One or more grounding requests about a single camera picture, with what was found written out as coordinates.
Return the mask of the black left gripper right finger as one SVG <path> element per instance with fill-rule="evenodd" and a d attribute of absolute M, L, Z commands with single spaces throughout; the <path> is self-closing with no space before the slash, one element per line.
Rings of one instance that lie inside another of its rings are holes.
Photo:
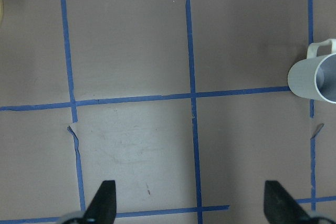
<path fill-rule="evenodd" d="M 313 223 L 312 218 L 276 180 L 265 181 L 264 215 L 268 223 Z"/>

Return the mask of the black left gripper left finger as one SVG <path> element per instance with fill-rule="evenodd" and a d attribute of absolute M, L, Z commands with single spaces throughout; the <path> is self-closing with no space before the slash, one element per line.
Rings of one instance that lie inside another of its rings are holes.
<path fill-rule="evenodd" d="M 113 224 L 116 215 L 116 182 L 114 180 L 104 180 L 83 214 L 82 222 Z"/>

